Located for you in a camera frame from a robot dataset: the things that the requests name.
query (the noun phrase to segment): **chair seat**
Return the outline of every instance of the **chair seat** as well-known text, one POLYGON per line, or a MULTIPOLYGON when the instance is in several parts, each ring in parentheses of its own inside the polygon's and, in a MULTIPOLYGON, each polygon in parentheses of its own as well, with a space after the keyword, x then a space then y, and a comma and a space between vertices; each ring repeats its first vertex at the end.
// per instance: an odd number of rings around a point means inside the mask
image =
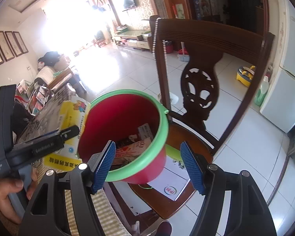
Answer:
MULTIPOLYGON (((176 123, 170 123, 166 144, 180 150, 180 144, 187 141, 193 151, 202 154, 208 163, 212 163, 213 156, 210 154, 207 146, 192 132, 176 123)), ((149 185, 129 184, 131 189, 148 204, 161 218, 168 219, 175 214, 195 192, 191 182, 188 183, 185 190, 181 193, 176 201, 173 201, 155 189, 148 188, 149 185)))

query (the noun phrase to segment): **dark doorway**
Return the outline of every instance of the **dark doorway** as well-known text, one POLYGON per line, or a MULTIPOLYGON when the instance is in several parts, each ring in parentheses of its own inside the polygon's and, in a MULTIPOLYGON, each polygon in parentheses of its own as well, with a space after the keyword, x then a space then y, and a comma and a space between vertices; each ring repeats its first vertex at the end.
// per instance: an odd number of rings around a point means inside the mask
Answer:
POLYGON ((257 19, 257 8, 263 8, 261 0, 228 0, 229 25, 257 33, 263 22, 257 19))

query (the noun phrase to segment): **logo sticker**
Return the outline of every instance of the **logo sticker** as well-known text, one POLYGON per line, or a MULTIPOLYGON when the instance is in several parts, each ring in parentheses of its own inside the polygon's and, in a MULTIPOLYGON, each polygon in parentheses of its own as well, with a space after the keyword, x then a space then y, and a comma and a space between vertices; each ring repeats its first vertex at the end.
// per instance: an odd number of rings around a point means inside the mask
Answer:
POLYGON ((164 192, 167 194, 167 195, 175 195, 177 193, 177 190, 175 187, 172 187, 172 186, 166 186, 164 188, 164 192))
POLYGON ((81 100, 76 101, 75 104, 73 104, 73 110, 79 110, 80 112, 85 112, 86 105, 81 100))

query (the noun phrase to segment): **wooden chair in background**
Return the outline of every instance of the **wooden chair in background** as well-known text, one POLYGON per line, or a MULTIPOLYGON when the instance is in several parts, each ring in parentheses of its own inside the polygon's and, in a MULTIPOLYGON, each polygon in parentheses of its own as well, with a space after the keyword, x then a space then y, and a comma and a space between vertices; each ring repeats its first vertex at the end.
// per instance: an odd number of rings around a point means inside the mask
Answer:
MULTIPOLYGON (((158 16, 150 18, 152 34, 158 16)), ((263 79, 270 55, 274 35, 267 33, 265 37, 244 29, 219 23, 185 20, 160 19, 156 36, 156 65, 162 94, 162 104, 169 110, 170 122, 167 144, 180 149, 183 141, 188 141, 196 153, 202 154, 209 163, 249 107, 254 94, 263 79), (184 42, 190 61, 181 76, 181 91, 184 115, 171 110, 169 86, 162 40, 184 42), (216 139, 205 128, 208 119, 219 97, 219 83, 214 71, 215 64, 228 53, 256 66, 254 78, 234 117, 220 139, 216 139), (207 91, 206 98, 201 92, 207 91), (173 122, 173 118, 181 121, 196 131, 203 139, 183 126, 173 122)), ((177 212, 192 196, 194 189, 189 183, 176 201, 165 197, 155 189, 144 189, 139 185, 129 184, 132 190, 146 202, 161 218, 168 219, 177 212)))

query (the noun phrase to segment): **green bottle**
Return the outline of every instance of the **green bottle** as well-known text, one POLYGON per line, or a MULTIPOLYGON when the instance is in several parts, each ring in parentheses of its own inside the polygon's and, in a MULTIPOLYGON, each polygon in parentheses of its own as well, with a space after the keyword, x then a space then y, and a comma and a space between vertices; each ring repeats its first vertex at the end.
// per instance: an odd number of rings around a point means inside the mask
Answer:
POLYGON ((269 78, 267 76, 264 76, 263 81, 260 85, 260 88, 258 89, 256 95, 254 96, 254 103, 257 106, 261 106, 268 89, 269 89, 269 78))

